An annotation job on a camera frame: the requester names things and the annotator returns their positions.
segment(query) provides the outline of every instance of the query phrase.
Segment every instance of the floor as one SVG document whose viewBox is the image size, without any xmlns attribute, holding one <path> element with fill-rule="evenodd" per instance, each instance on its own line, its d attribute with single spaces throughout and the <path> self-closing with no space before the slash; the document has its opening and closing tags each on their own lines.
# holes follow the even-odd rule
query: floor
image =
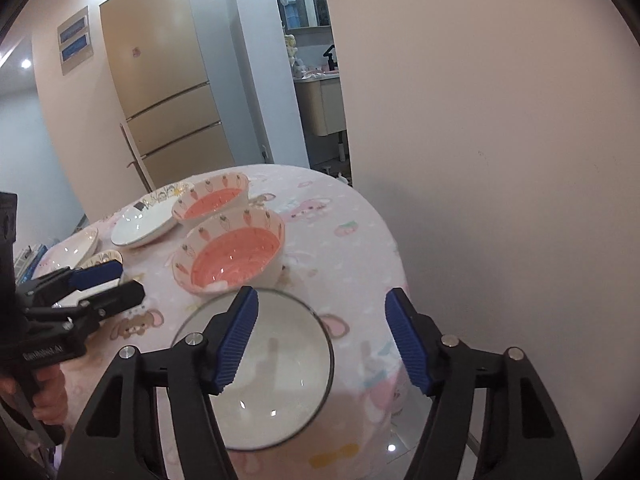
<svg viewBox="0 0 640 480">
<path fill-rule="evenodd" d="M 431 399 L 421 394 L 418 388 L 411 386 L 402 412 L 391 418 L 392 436 L 387 448 L 386 465 L 378 475 L 367 480 L 404 479 L 430 408 Z M 458 480 L 472 480 L 475 468 L 476 456 L 467 447 Z"/>
</svg>

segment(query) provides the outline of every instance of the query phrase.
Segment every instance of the white plate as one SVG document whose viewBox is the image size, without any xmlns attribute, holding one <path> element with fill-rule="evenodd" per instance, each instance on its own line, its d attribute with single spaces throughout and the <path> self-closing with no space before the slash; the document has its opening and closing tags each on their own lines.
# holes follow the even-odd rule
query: white plate
<svg viewBox="0 0 640 480">
<path fill-rule="evenodd" d="M 225 445 L 232 450 L 277 446 L 316 417 L 334 378 L 334 351 L 324 325 L 301 301 L 258 290 L 258 319 L 238 373 L 222 394 L 210 397 Z M 174 343 L 202 332 L 225 312 L 235 292 L 204 304 L 178 331 Z"/>
<path fill-rule="evenodd" d="M 111 241 L 117 247 L 140 247 L 161 237 L 178 222 L 171 216 L 175 200 L 165 200 L 140 211 L 127 207 L 111 232 Z"/>
<path fill-rule="evenodd" d="M 71 235 L 66 240 L 54 245 L 44 255 L 42 261 L 36 267 L 33 277 L 37 278 L 49 274 L 62 267 L 72 269 L 86 257 L 94 254 L 98 244 L 98 229 L 87 227 L 82 231 Z"/>
<path fill-rule="evenodd" d="M 111 232 L 111 241 L 117 247 L 141 247 L 171 230 L 177 220 L 171 209 L 181 193 L 189 189 L 189 182 L 176 182 L 146 194 L 138 202 L 142 211 L 127 207 Z"/>
<path fill-rule="evenodd" d="M 113 249 L 94 254 L 91 258 L 82 262 L 82 264 L 78 266 L 78 269 L 88 269 L 89 267 L 95 267 L 96 265 L 110 262 L 111 260 L 122 263 L 122 254 Z"/>
</svg>

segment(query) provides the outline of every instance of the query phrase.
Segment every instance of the white bowl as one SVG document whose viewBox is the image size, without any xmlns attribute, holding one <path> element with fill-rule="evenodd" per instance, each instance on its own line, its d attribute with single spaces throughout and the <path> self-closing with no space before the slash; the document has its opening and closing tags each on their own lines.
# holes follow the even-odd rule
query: white bowl
<svg viewBox="0 0 640 480">
<path fill-rule="evenodd" d="M 215 213 L 247 207 L 249 179 L 244 173 L 225 173 L 197 182 L 174 204 L 174 218 L 189 229 Z"/>
<path fill-rule="evenodd" d="M 95 227 L 82 229 L 82 231 L 50 248 L 36 267 L 33 277 L 37 278 L 49 274 L 62 267 L 73 269 L 86 257 L 94 254 L 97 244 L 98 229 Z"/>
<path fill-rule="evenodd" d="M 169 184 L 127 207 L 111 232 L 113 245 L 130 249 L 141 247 L 171 230 L 177 224 L 172 216 L 174 203 L 189 186 L 188 182 Z"/>
<path fill-rule="evenodd" d="M 235 208 L 192 229 L 174 253 L 175 281 L 192 294 L 274 286 L 282 272 L 285 224 L 267 209 Z"/>
<path fill-rule="evenodd" d="M 180 328 L 174 343 L 203 332 L 235 295 L 204 304 Z M 258 289 L 258 319 L 236 378 L 220 395 L 209 397 L 225 446 L 259 450 L 296 436 L 319 413 L 333 378 L 334 352 L 318 316 L 288 294 Z"/>
</svg>

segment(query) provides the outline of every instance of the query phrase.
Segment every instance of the person's hand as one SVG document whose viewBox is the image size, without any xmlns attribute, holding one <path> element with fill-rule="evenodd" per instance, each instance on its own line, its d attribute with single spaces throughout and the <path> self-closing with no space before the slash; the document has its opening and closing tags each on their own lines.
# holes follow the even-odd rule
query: person's hand
<svg viewBox="0 0 640 480">
<path fill-rule="evenodd" d="M 33 396 L 33 416 L 44 424 L 62 424 L 69 410 L 68 397 L 65 390 L 65 375 L 60 365 L 41 368 L 35 377 L 40 381 L 41 390 Z M 0 377 L 0 397 L 16 408 L 14 395 L 17 384 L 14 379 Z"/>
</svg>

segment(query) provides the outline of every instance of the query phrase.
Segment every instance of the beige refrigerator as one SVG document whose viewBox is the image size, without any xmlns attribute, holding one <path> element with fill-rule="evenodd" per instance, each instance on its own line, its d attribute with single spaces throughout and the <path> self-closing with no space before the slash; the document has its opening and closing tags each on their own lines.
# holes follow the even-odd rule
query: beige refrigerator
<svg viewBox="0 0 640 480">
<path fill-rule="evenodd" d="M 107 0 L 100 20 L 122 133 L 145 185 L 233 166 L 189 0 Z"/>
</svg>

